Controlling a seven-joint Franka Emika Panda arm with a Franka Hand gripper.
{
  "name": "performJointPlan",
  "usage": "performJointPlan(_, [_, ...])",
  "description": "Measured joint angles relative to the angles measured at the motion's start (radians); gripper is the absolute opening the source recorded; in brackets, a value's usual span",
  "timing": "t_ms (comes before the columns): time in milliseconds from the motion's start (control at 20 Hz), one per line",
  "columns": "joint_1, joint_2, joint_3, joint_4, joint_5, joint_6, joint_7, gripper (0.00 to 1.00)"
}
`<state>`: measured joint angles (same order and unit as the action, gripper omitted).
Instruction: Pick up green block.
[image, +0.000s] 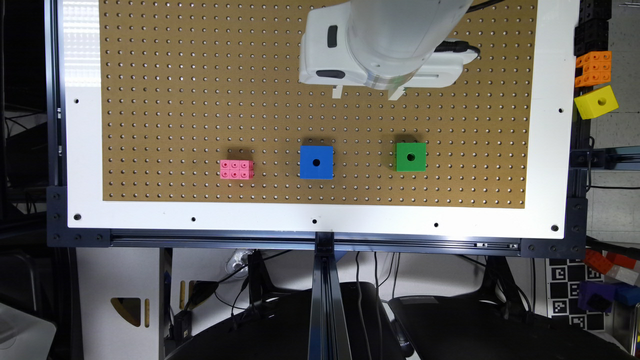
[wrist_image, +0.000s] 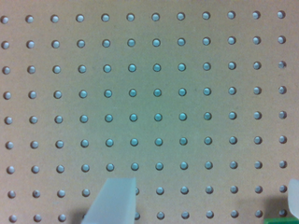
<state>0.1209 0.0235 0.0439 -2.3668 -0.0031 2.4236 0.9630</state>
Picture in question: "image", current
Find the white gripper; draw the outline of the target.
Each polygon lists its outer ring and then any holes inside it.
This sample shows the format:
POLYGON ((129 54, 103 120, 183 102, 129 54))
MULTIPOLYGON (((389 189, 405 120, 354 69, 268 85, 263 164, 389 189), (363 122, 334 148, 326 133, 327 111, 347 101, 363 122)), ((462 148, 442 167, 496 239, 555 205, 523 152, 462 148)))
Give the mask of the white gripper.
POLYGON ((388 91, 452 85, 479 49, 449 34, 468 5, 333 5, 309 12, 301 41, 299 80, 388 91))

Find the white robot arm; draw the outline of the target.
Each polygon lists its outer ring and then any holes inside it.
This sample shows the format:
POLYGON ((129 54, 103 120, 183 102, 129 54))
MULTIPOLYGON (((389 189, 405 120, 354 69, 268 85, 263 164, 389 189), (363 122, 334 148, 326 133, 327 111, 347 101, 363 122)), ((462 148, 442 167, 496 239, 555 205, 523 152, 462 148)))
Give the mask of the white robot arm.
POLYGON ((299 81, 385 91, 452 85, 480 50, 449 34, 471 0, 351 0, 309 12, 301 40, 299 81))

